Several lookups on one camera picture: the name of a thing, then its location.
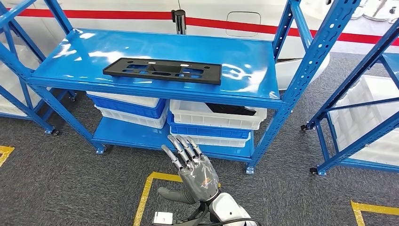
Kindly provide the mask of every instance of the red stripe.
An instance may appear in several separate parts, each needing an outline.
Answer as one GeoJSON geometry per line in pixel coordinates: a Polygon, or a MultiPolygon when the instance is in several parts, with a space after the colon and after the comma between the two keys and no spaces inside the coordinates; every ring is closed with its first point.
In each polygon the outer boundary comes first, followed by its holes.
{"type": "MultiPolygon", "coordinates": [[[[150,12],[150,11],[102,11],[102,10],[64,10],[68,18],[81,18],[81,19],[141,19],[141,20],[169,20],[171,19],[170,12],[150,12]]],[[[26,9],[20,16],[34,16],[34,17],[53,17],[48,9],[26,9]]],[[[202,18],[186,18],[187,25],[230,29],[246,32],[259,32],[267,34],[275,34],[277,31],[276,26],[260,25],[260,24],[247,24],[222,20],[211,20],[202,18]]],[[[317,31],[311,30],[314,36],[317,31]]],[[[298,29],[291,28],[288,35],[299,37],[298,29]]],[[[338,38],[339,41],[349,41],[357,43],[376,44],[381,36],[367,35],[367,34],[350,34],[342,33],[338,38]]],[[[399,46],[399,40],[396,39],[392,44],[399,46]]]]}

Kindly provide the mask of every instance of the robot finger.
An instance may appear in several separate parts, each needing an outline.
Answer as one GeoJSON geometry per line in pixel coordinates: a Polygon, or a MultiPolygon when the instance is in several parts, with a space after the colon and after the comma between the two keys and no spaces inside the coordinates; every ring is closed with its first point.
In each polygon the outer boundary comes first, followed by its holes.
{"type": "Polygon", "coordinates": [[[179,169],[181,170],[183,168],[182,164],[179,162],[178,158],[172,153],[172,151],[166,147],[166,145],[161,146],[162,150],[166,152],[166,154],[169,156],[169,158],[172,160],[172,163],[179,169]]]}
{"type": "Polygon", "coordinates": [[[191,144],[192,148],[195,150],[195,152],[198,154],[198,156],[203,155],[200,147],[198,147],[198,144],[194,141],[193,138],[187,137],[187,141],[188,141],[188,143],[191,144]]]}
{"type": "Polygon", "coordinates": [[[186,155],[186,152],[183,150],[179,141],[176,140],[176,138],[172,135],[168,135],[168,139],[170,140],[170,142],[172,142],[173,146],[175,146],[177,153],[179,153],[179,155],[182,157],[184,163],[188,163],[190,159],[186,155]]]}
{"type": "Polygon", "coordinates": [[[176,139],[178,141],[180,141],[180,143],[183,145],[183,148],[185,149],[185,151],[188,153],[189,157],[191,157],[192,159],[194,159],[195,157],[195,152],[192,150],[191,146],[187,143],[186,139],[184,139],[182,136],[180,135],[176,135],[176,139]]]}

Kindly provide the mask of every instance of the white plastic crate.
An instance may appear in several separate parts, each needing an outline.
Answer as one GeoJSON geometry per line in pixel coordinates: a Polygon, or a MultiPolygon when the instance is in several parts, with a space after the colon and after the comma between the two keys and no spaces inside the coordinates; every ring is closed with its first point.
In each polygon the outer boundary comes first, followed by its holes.
{"type": "Polygon", "coordinates": [[[86,93],[93,96],[108,98],[112,100],[119,100],[134,105],[141,105],[146,107],[155,107],[159,101],[159,98],[152,98],[152,97],[138,97],[138,96],[121,95],[113,93],[100,93],[100,92],[91,92],[91,91],[87,91],[86,93]]]}
{"type": "MultiPolygon", "coordinates": [[[[15,45],[18,52],[19,60],[31,69],[36,69],[39,66],[39,62],[36,56],[26,47],[15,45]]],[[[5,64],[0,64],[0,85],[5,88],[9,93],[16,97],[19,101],[26,104],[25,96],[21,88],[21,84],[17,75],[15,75],[5,64]]],[[[37,106],[41,100],[40,96],[37,95],[30,87],[28,87],[29,95],[31,97],[33,107],[37,106]]],[[[7,114],[14,114],[20,116],[26,116],[21,110],[15,105],[9,102],[5,97],[0,95],[0,112],[7,114]]]]}
{"type": "Polygon", "coordinates": [[[214,145],[214,146],[227,146],[227,147],[245,147],[245,143],[251,138],[251,133],[249,133],[248,139],[236,139],[236,138],[226,138],[226,137],[207,137],[207,136],[197,136],[197,135],[186,135],[178,134],[184,138],[190,136],[194,139],[197,144],[200,145],[214,145]]]}
{"type": "Polygon", "coordinates": [[[251,109],[256,110],[253,116],[214,113],[202,102],[170,100],[170,111],[175,117],[175,123],[181,124],[256,130],[266,119],[267,109],[251,109]]]}
{"type": "MultiPolygon", "coordinates": [[[[394,97],[399,97],[399,90],[391,78],[363,75],[335,106],[394,97]]],[[[329,114],[337,135],[339,151],[398,111],[398,102],[331,111],[329,114]]],[[[367,145],[350,158],[399,166],[399,129],[367,145]]]]}
{"type": "Polygon", "coordinates": [[[147,118],[147,117],[136,115],[136,114],[120,112],[120,111],[97,107],[97,106],[95,106],[95,107],[101,111],[101,114],[104,117],[127,121],[130,123],[153,127],[153,128],[157,128],[157,129],[161,129],[165,125],[166,117],[168,114],[168,106],[165,106],[165,108],[162,112],[162,115],[159,119],[147,118]]]}

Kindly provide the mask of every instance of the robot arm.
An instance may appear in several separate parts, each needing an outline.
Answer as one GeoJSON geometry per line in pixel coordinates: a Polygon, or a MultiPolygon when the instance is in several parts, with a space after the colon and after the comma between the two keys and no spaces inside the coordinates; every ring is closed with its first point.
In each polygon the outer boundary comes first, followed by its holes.
{"type": "Polygon", "coordinates": [[[219,178],[208,157],[205,156],[191,137],[187,140],[181,136],[169,135],[181,156],[183,163],[162,145],[162,149],[177,167],[178,174],[186,186],[180,192],[171,192],[161,187],[158,193],[165,199],[195,204],[200,202],[199,208],[185,220],[174,220],[172,213],[156,212],[153,220],[154,226],[197,226],[200,224],[207,212],[210,212],[210,220],[214,223],[208,226],[256,226],[256,220],[250,218],[248,213],[238,205],[228,193],[219,190],[219,178]]]}

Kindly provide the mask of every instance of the yellow floor marking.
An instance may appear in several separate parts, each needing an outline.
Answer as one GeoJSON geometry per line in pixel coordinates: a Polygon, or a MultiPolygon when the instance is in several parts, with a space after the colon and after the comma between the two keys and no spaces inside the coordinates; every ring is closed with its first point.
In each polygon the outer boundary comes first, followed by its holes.
{"type": "Polygon", "coordinates": [[[13,152],[15,148],[13,147],[6,147],[6,146],[0,146],[0,167],[3,165],[3,163],[6,161],[8,156],[13,152]]]}
{"type": "Polygon", "coordinates": [[[143,213],[144,213],[144,209],[145,209],[145,205],[147,203],[148,195],[150,194],[152,181],[154,179],[182,182],[182,179],[180,178],[179,175],[152,172],[147,177],[147,180],[145,181],[143,193],[141,194],[140,202],[137,207],[136,216],[135,216],[135,219],[133,220],[133,226],[140,226],[141,219],[143,217],[143,213]]]}
{"type": "Polygon", "coordinates": [[[354,202],[352,200],[351,200],[351,205],[352,205],[353,213],[355,214],[355,218],[356,218],[356,222],[358,223],[358,226],[365,226],[363,216],[361,214],[362,211],[372,212],[372,213],[399,215],[399,208],[396,208],[396,207],[362,204],[362,203],[354,202]]]}

